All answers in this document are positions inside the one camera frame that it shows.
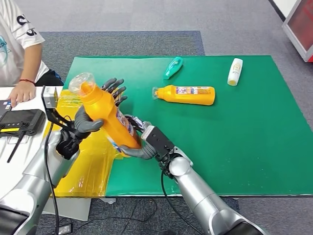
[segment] green table mat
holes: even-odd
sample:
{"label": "green table mat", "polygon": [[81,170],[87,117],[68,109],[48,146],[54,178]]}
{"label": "green table mat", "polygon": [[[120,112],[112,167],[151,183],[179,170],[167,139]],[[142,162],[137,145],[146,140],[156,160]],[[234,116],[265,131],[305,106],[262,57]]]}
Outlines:
{"label": "green table mat", "polygon": [[[313,194],[313,133],[271,56],[236,56],[244,65],[238,85],[227,84],[234,56],[183,57],[170,80],[162,75],[173,57],[75,57],[64,85],[81,72],[98,85],[124,79],[121,105],[158,126],[194,163],[219,195]],[[152,87],[213,86],[212,106],[153,100]],[[162,194],[155,160],[114,162],[107,196]],[[167,193],[180,193],[167,179]]]}

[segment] wristband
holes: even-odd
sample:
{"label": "wristband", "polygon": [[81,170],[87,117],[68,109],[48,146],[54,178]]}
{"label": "wristband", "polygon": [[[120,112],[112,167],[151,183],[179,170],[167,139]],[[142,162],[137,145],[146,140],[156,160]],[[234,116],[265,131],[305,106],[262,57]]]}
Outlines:
{"label": "wristband", "polygon": [[30,82],[30,83],[32,83],[32,84],[35,85],[35,83],[34,81],[29,80],[29,79],[20,79],[19,82]]}

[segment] person's hand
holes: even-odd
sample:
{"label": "person's hand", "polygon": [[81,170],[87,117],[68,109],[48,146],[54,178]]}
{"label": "person's hand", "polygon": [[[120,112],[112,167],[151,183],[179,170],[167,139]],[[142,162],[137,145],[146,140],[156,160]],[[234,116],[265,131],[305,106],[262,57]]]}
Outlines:
{"label": "person's hand", "polygon": [[8,99],[11,99],[12,107],[18,103],[26,102],[35,98],[35,86],[31,82],[20,81],[13,88]]}

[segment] white t-shirt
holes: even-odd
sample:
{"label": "white t-shirt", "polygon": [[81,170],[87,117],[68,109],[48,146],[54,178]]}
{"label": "white t-shirt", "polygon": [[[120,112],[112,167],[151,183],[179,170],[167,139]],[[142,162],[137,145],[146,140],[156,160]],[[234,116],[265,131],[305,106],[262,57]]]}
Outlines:
{"label": "white t-shirt", "polygon": [[[0,87],[17,84],[23,72],[24,50],[44,41],[14,0],[0,0]],[[35,82],[48,70],[41,61]]]}

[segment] person's arm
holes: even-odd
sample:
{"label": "person's arm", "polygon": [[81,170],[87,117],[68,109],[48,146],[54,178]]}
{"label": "person's arm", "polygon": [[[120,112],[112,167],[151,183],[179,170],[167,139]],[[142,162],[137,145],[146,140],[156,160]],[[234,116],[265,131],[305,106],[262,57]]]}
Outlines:
{"label": "person's arm", "polygon": [[24,68],[20,79],[28,79],[35,82],[38,70],[41,63],[41,54],[41,44],[26,48],[24,54]]}
{"label": "person's arm", "polygon": [[20,81],[10,94],[12,107],[17,103],[35,98],[35,80],[41,62],[42,45],[37,44],[25,49],[24,68]]}
{"label": "person's arm", "polygon": [[41,43],[44,41],[14,2],[0,0],[0,15],[8,24],[14,39],[24,51],[23,70],[19,82],[8,97],[12,106],[32,99],[35,95],[35,81],[41,62]]}

